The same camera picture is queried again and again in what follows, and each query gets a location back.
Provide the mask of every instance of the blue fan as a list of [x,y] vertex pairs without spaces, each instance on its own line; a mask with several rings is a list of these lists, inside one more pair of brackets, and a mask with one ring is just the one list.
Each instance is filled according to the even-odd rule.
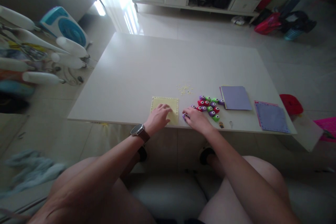
[[48,11],[40,24],[56,38],[66,37],[84,48],[89,44],[87,34],[63,7],[58,6]]

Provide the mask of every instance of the thigh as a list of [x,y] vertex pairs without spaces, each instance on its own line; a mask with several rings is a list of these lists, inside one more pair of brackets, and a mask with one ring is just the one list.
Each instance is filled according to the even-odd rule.
[[[273,187],[277,194],[288,204],[289,195],[281,173],[270,163],[257,157],[243,157]],[[204,207],[199,218],[206,224],[212,223],[252,223],[236,197],[230,182],[224,178],[218,192]]]
[[[53,184],[48,198],[96,159],[97,157],[84,159],[65,170]],[[121,179],[118,179],[93,209],[86,223],[155,223],[155,221],[147,208],[130,194]]]

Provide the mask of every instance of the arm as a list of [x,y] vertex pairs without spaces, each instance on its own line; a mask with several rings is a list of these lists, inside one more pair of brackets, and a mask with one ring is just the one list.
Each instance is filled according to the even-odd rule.
[[231,187],[255,223],[300,223],[267,181],[222,137],[208,119],[193,108],[187,123],[205,136],[223,166]]
[[[144,123],[150,136],[166,126],[171,110],[167,104],[153,110]],[[57,191],[29,223],[83,223],[143,144],[138,136],[126,138]]]

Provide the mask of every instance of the purple paper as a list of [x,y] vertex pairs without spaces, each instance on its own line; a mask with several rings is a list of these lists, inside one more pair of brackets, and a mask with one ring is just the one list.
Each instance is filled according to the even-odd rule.
[[221,86],[226,109],[252,110],[249,97],[243,86]]
[[265,103],[255,103],[255,107],[263,130],[290,133],[283,108]]

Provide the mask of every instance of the red bag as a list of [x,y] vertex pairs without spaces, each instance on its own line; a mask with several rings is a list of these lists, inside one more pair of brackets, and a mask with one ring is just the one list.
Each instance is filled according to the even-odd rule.
[[262,21],[260,24],[258,24],[254,31],[263,35],[267,35],[271,31],[277,29],[281,26],[281,23],[279,22],[280,13],[274,12],[271,16],[266,18],[264,21]]

